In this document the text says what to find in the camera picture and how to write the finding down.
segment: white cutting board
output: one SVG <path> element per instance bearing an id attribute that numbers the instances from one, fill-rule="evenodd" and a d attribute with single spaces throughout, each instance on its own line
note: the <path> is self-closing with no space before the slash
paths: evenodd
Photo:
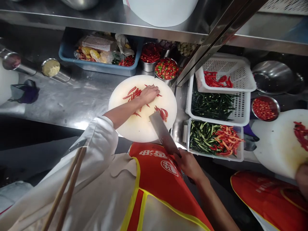
<path id="1" fill-rule="evenodd" d="M 117 129 L 117 132 L 124 138 L 133 142 L 151 142 L 158 139 L 158 136 L 150 122 L 149 116 L 155 112 L 155 106 L 163 108 L 168 112 L 167 122 L 164 122 L 169 130 L 176 118 L 177 106 L 176 99 L 172 90 L 160 79 L 154 78 L 148 75 L 136 75 L 124 80 L 113 91 L 109 100 L 109 110 L 122 105 L 128 101 L 123 99 L 127 96 L 127 93 L 133 88 L 137 87 L 143 90 L 146 85 L 158 86 L 160 95 L 162 97 L 156 97 L 155 100 L 148 106 L 143 106 L 141 112 L 136 111 L 139 116 L 132 115 L 121 127 Z"/>
<path id="2" fill-rule="evenodd" d="M 308 159 L 308 152 L 294 134 L 294 121 L 308 128 L 308 110 L 282 112 L 275 121 L 258 120 L 252 125 L 252 131 L 260 138 L 253 151 L 256 158 L 269 170 L 292 179 L 300 164 Z"/>
<path id="3" fill-rule="evenodd" d="M 18 73 L 5 70 L 2 66 L 2 59 L 0 59 L 0 105 L 11 98 L 11 84 L 18 84 Z"/>

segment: orange apron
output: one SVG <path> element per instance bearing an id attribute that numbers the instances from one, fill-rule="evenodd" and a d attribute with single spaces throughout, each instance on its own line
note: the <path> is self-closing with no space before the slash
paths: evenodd
<path id="1" fill-rule="evenodd" d="M 278 230 L 308 230 L 308 203 L 298 187 L 249 171 L 235 173 L 230 181 L 238 197 Z"/>
<path id="2" fill-rule="evenodd" d="M 129 155 L 136 160 L 135 190 L 124 217 L 121 231 L 142 230 L 147 196 L 151 195 L 181 217 L 204 230 L 213 230 L 210 222 L 191 194 L 173 157 L 152 143 L 133 143 Z"/>

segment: chopsticks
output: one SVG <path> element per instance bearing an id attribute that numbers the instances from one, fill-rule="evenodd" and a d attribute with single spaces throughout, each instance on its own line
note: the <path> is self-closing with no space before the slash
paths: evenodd
<path id="1" fill-rule="evenodd" d="M 70 201 L 71 201 L 71 198 L 72 198 L 72 195 L 73 195 L 73 191 L 74 191 L 74 187 L 75 187 L 75 184 L 76 184 L 76 181 L 77 181 L 77 177 L 78 177 L 78 174 L 79 174 L 79 170 L 80 170 L 80 167 L 81 167 L 81 163 L 82 163 L 82 160 L 83 160 L 83 157 L 86 153 L 86 149 L 87 147 L 82 147 L 82 148 L 79 148 L 77 153 L 76 153 L 76 156 L 65 176 L 65 179 L 61 185 L 61 188 L 57 194 L 57 197 L 52 205 L 52 208 L 48 214 L 48 218 L 43 226 L 43 229 L 42 231 L 47 231 L 50 224 L 51 224 L 51 221 L 56 213 L 56 210 L 60 204 L 60 201 L 61 201 L 61 198 L 64 194 L 64 191 L 65 191 L 65 188 L 69 182 L 69 180 L 71 179 L 71 182 L 70 182 L 70 185 L 69 185 L 69 188 L 67 190 L 67 193 L 66 193 L 66 198 L 65 198 L 65 202 L 64 202 L 64 206 L 62 208 L 62 212 L 61 212 L 61 215 L 60 215 L 60 218 L 59 218 L 59 223 L 57 225 L 57 229 L 56 231 L 60 231 L 62 230 L 62 226 L 64 224 L 64 220 L 65 220 L 65 216 L 66 216 L 66 213 L 67 213 L 67 210 L 69 208 L 69 205 L 70 205 Z"/>

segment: person's right hand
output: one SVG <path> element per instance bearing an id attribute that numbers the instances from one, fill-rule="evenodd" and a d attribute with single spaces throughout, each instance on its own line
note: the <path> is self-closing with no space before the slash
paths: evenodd
<path id="1" fill-rule="evenodd" d="M 303 163 L 297 170 L 295 180 L 301 193 L 308 201 L 308 162 Z"/>
<path id="2" fill-rule="evenodd" d="M 160 91 L 158 87 L 155 87 L 154 85 L 152 86 L 148 85 L 145 89 L 142 90 L 140 96 L 136 98 L 140 98 L 142 103 L 141 106 L 144 106 L 146 104 L 153 102 L 159 93 Z"/>
<path id="3" fill-rule="evenodd" d="M 205 175 L 193 154 L 181 148 L 179 148 L 179 151 L 182 158 L 177 154 L 173 155 L 179 167 L 195 182 L 202 180 Z"/>

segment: cleaver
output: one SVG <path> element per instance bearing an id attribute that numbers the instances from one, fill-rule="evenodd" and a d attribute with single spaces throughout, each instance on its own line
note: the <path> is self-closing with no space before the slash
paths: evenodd
<path id="1" fill-rule="evenodd" d="M 177 148 L 174 140 L 172 139 L 168 129 L 166 128 L 163 119 L 160 117 L 160 113 L 157 111 L 149 116 L 150 121 L 156 131 L 156 134 L 163 144 L 169 155 L 176 153 L 180 158 L 182 158 L 179 149 Z"/>

